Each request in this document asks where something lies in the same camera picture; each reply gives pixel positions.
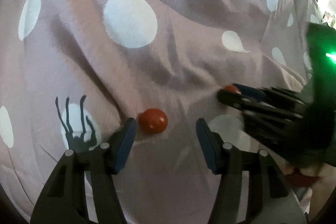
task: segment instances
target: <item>cherry tomato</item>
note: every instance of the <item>cherry tomato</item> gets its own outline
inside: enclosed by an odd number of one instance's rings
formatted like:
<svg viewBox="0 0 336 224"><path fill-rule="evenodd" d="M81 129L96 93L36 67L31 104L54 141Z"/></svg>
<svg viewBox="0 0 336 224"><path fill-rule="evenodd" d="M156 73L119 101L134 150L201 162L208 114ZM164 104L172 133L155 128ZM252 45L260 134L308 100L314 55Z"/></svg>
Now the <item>cherry tomato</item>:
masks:
<svg viewBox="0 0 336 224"><path fill-rule="evenodd" d="M227 90L227 91L231 91L231 92L241 94L240 90L237 87L235 87L234 85L227 85L226 87L224 87L224 89Z"/></svg>
<svg viewBox="0 0 336 224"><path fill-rule="evenodd" d="M168 118L162 110L150 108L139 115L139 124L143 132L158 134L167 128Z"/></svg>

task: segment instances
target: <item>green led light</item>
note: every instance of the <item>green led light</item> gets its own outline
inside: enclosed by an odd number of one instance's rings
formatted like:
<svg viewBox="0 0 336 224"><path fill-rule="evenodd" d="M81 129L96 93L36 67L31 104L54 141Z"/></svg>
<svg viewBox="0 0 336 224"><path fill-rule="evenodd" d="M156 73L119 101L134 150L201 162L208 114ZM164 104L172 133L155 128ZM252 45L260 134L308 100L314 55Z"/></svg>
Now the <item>green led light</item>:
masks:
<svg viewBox="0 0 336 224"><path fill-rule="evenodd" d="M333 53L326 53L325 54L325 56L326 57L329 57L330 58L330 60L334 63L334 64L336 64L336 52L333 52Z"/></svg>

